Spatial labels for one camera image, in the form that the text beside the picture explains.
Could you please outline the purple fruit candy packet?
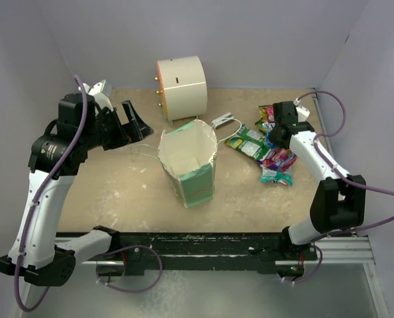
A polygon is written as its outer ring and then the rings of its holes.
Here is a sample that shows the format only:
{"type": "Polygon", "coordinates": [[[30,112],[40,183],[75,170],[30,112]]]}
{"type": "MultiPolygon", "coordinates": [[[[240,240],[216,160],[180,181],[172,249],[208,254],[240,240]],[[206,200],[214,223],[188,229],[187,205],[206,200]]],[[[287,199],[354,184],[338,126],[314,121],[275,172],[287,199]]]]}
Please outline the purple fruit candy packet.
{"type": "Polygon", "coordinates": [[[297,160],[297,155],[290,149],[270,148],[267,154],[258,160],[258,165],[269,170],[284,172],[297,160]]]}

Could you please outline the green Fox's candy packet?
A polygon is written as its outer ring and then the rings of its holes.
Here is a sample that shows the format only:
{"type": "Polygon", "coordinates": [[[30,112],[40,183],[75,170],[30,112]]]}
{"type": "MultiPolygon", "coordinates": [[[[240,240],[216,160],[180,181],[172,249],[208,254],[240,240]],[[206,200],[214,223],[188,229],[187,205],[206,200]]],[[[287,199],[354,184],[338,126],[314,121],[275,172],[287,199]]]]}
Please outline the green Fox's candy packet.
{"type": "Polygon", "coordinates": [[[270,123],[270,122],[268,122],[266,120],[266,113],[265,113],[265,110],[264,110],[265,106],[268,106],[268,105],[260,105],[258,107],[259,114],[260,114],[260,119],[257,122],[255,122],[255,126],[258,128],[258,130],[261,133],[269,133],[275,127],[275,122],[274,123],[270,123]]]}

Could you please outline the pink red snack packet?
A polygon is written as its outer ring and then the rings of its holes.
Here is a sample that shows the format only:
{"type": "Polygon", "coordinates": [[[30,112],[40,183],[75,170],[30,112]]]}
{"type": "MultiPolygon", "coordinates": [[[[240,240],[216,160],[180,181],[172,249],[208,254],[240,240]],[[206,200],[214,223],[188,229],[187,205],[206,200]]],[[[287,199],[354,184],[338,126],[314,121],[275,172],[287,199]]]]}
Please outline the pink red snack packet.
{"type": "Polygon", "coordinates": [[[272,105],[268,105],[264,107],[265,113],[266,113],[266,120],[270,123],[275,122],[274,118],[274,109],[272,105]]]}

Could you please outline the green paper bag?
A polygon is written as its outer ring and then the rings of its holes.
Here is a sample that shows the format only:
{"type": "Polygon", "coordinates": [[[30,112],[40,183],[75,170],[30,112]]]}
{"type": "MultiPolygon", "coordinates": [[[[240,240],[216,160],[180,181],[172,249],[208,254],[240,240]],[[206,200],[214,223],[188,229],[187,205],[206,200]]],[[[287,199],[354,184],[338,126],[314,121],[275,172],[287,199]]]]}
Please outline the green paper bag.
{"type": "Polygon", "coordinates": [[[162,132],[153,158],[160,162],[184,207],[214,198],[218,145],[213,126],[200,119],[174,131],[162,132]]]}

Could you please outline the small blue snack packet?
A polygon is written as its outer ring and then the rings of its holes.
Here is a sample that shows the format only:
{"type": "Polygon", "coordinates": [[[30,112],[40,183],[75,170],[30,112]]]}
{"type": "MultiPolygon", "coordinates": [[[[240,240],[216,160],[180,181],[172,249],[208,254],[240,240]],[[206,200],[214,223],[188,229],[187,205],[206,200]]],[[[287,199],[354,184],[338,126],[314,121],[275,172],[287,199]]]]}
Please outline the small blue snack packet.
{"type": "Polygon", "coordinates": [[[274,143],[272,143],[272,142],[270,141],[270,133],[269,133],[269,132],[267,132],[267,133],[265,134],[264,144],[265,144],[268,148],[277,148],[277,146],[276,146],[274,143]]]}

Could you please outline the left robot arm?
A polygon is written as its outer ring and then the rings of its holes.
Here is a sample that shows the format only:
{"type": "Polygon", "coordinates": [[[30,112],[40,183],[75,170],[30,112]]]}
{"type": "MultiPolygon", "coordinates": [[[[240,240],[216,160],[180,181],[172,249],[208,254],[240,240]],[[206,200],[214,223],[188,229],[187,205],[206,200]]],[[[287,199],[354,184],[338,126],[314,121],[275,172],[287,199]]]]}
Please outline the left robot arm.
{"type": "Polygon", "coordinates": [[[107,260],[119,256],[120,233],[101,225],[65,243],[56,244],[55,238],[66,196],[88,152],[120,148],[153,134],[129,100],[122,106],[126,124],[116,109],[93,96],[71,93],[59,101],[58,118],[32,144],[25,211],[12,249],[0,257],[0,273],[35,286],[58,287],[78,264],[98,255],[107,260]]]}

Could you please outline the teal white snack packet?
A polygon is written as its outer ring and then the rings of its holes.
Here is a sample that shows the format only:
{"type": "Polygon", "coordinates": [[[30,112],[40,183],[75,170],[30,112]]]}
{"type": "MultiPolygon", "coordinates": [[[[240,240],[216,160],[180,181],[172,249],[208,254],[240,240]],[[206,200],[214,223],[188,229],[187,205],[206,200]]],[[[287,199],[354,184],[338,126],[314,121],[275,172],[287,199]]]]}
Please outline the teal white snack packet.
{"type": "Polygon", "coordinates": [[[261,182],[282,184],[285,186],[293,185],[293,169],[289,167],[286,171],[280,172],[267,168],[262,168],[261,182]]]}

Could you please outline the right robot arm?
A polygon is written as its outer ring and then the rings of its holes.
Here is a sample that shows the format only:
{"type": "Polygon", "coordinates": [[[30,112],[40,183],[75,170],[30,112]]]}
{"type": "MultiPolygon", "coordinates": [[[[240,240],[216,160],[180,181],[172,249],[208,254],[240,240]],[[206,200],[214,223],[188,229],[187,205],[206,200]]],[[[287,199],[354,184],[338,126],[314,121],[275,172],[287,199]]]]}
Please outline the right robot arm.
{"type": "Polygon", "coordinates": [[[294,259],[314,239],[335,230],[349,230],[364,222],[366,191],[346,183],[364,186],[361,175],[353,176],[327,152],[319,142],[313,126],[299,120],[297,106],[292,101],[273,104],[275,127],[269,141],[297,155],[318,181],[309,216],[281,232],[280,254],[294,259]]]}

